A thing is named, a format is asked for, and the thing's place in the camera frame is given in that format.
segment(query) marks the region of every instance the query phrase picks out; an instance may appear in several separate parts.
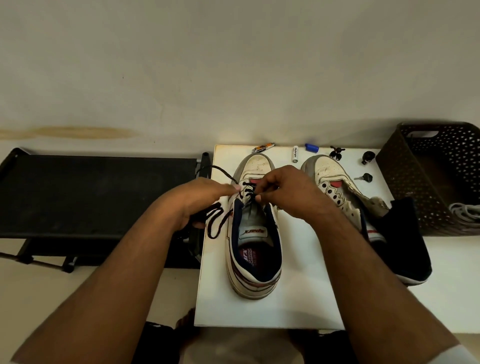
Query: white table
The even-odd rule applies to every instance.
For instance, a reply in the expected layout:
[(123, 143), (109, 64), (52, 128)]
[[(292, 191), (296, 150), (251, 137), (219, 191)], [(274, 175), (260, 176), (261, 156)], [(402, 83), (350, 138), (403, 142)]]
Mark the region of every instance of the white table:
[[(253, 146), (216, 146), (214, 164), (230, 174)], [(292, 164), (300, 168), (314, 155), (300, 148), (298, 163), (291, 163), (291, 147), (274, 147), (265, 152), (276, 167)], [(321, 148), (319, 154), (331, 149)], [(366, 149), (342, 152), (341, 164), (350, 177), (365, 172), (373, 181), (355, 181), (368, 197), (392, 199), (375, 160), (360, 163)], [(230, 183), (218, 170), (212, 179)], [(225, 207), (227, 199), (221, 199)], [(279, 212), (283, 244), (282, 277), (266, 298), (249, 301), (231, 288), (225, 263), (224, 228), (215, 240), (205, 236), (198, 286), (195, 325), (255, 328), (343, 328), (335, 297), (325, 269), (322, 250), (313, 230), (304, 221)], [(217, 219), (214, 230), (218, 227)], [(480, 238), (425, 239), (432, 259), (433, 274), (412, 292), (453, 332), (480, 332)]]

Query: hand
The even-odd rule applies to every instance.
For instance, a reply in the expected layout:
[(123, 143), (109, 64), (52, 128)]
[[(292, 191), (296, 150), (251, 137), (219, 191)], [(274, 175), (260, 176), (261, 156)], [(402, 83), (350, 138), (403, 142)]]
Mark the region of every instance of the hand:
[(336, 213), (330, 198), (301, 170), (288, 165), (268, 172), (255, 188), (259, 203), (271, 203), (295, 218), (310, 223), (322, 213)]
[(190, 216), (209, 207), (222, 196), (232, 196), (240, 186), (221, 184), (207, 178), (184, 183), (161, 195), (154, 203), (160, 210), (170, 211), (175, 216), (174, 229), (181, 230)]

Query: white sleeve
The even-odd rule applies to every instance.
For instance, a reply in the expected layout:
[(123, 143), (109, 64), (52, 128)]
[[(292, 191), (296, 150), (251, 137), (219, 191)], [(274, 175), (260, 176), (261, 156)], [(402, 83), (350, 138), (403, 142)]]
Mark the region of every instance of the white sleeve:
[(479, 364), (477, 359), (463, 345), (454, 346), (439, 354), (428, 364)]

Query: blue pen cap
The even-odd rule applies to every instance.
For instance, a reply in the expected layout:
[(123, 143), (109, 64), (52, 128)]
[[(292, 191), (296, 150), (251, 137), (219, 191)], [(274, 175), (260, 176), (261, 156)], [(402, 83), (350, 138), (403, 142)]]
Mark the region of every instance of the blue pen cap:
[(318, 152), (318, 147), (314, 146), (313, 144), (306, 143), (305, 144), (305, 149), (307, 149), (308, 152), (312, 152), (312, 153), (317, 153)]

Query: person's left arm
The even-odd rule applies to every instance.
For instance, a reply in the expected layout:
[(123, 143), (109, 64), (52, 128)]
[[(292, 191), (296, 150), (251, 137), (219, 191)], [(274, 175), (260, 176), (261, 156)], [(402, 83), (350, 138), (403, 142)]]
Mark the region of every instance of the person's left arm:
[(173, 232), (233, 185), (199, 178), (160, 196), (106, 261), (12, 358), (34, 363), (130, 363), (163, 271)]

